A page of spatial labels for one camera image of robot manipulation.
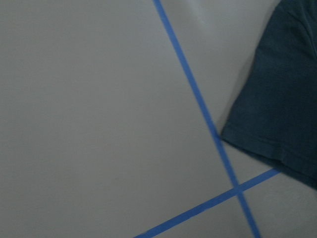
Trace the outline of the black graphic t-shirt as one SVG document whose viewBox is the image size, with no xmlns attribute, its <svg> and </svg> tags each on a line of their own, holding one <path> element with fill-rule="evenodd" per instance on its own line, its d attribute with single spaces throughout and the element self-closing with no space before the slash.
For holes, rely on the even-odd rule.
<svg viewBox="0 0 317 238">
<path fill-rule="evenodd" d="M 283 0 L 276 6 L 221 139 L 316 188 L 316 1 Z"/>
</svg>

